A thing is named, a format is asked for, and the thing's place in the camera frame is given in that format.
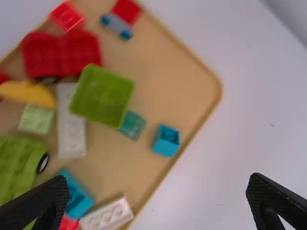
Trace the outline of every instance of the gray lego piece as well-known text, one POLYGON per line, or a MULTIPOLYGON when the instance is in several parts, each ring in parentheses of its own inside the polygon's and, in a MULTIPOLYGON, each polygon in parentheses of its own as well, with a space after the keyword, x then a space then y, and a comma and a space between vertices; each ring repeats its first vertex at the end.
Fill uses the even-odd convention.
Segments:
POLYGON ((104 15, 104 17, 108 20, 108 23, 102 22, 104 26, 113 30, 118 35, 120 35, 123 31, 130 32, 130 25, 124 20, 122 20, 120 17, 118 17, 117 15, 110 13, 104 15))

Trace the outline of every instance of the white table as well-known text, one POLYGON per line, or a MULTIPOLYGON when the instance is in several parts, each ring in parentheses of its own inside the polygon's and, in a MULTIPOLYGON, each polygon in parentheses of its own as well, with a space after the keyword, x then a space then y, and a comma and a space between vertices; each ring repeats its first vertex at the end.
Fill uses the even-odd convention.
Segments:
MULTIPOLYGON (((46 2, 29 1, 41 9, 31 14, 10 9, 4 16, 14 22, 3 21, 10 7, 0 3, 0 29, 8 33, 0 36, 1 55, 59 0, 46 2)), ((307 52, 301 44, 257 0, 143 2, 216 71, 224 98, 131 229, 256 229, 245 198, 253 172, 307 197, 307 52)))

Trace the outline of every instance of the red lego brick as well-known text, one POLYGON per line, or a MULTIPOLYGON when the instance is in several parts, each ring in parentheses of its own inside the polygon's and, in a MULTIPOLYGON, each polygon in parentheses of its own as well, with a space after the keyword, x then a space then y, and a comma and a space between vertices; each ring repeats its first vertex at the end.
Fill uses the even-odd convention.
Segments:
POLYGON ((73 28, 81 29, 83 27, 83 17, 68 3, 64 2, 50 13, 50 18, 64 32, 73 28))
POLYGON ((24 68, 32 79, 64 78, 81 73, 88 64, 102 65, 98 39, 86 31, 71 31, 62 37, 33 32, 21 45, 24 68))
POLYGON ((66 214, 64 214, 59 230, 77 230, 79 226, 80 225, 77 220, 72 220, 66 214))
POLYGON ((42 32, 29 33, 21 43, 24 67, 33 78, 59 76, 58 38, 42 32))
POLYGON ((112 12, 129 24, 134 24, 141 8, 131 0, 118 0, 112 12))
POLYGON ((2 72, 0 71, 0 85, 1 85, 2 83, 6 82, 6 81, 9 81, 9 80, 11 80, 11 79, 9 78, 9 76, 6 75, 5 73, 2 73, 2 72))
POLYGON ((61 42, 65 47, 61 62, 63 76, 79 74, 88 64, 102 65, 96 36, 85 31, 72 31, 65 34, 61 42))

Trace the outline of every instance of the blue lego brick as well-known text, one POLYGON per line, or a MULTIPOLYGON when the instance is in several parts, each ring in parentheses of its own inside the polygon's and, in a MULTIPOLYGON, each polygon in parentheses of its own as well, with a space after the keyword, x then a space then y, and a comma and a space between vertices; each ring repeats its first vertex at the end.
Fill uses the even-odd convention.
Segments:
POLYGON ((100 18, 100 23, 103 26, 114 31, 124 40, 129 40, 133 35, 130 30, 131 26, 127 22, 122 20, 120 17, 118 17, 116 14, 110 13, 103 15, 100 18))
POLYGON ((69 189, 69 200, 65 213, 72 219, 79 219, 95 204, 95 200, 67 169, 61 170, 58 175, 66 177, 69 189))
POLYGON ((119 131, 132 140, 138 140, 144 130, 146 121, 137 113, 128 111, 119 131))
POLYGON ((166 157, 172 157, 179 147, 179 131, 160 125, 153 144, 153 151, 166 157))

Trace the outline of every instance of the black wheel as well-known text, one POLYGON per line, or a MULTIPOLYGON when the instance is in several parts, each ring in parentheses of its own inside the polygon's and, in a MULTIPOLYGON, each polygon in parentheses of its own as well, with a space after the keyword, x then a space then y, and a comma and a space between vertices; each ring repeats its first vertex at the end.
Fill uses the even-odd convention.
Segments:
POLYGON ((36 173, 41 174, 46 169, 48 163, 49 163, 49 154, 46 152, 38 163, 38 166, 36 168, 36 173))
POLYGON ((60 81, 59 77, 41 77, 41 78, 36 78, 37 83, 44 83, 46 85, 52 85, 55 83, 58 83, 60 81))
POLYGON ((80 76, 81 76, 81 73, 76 74, 77 80, 79 80, 80 76))

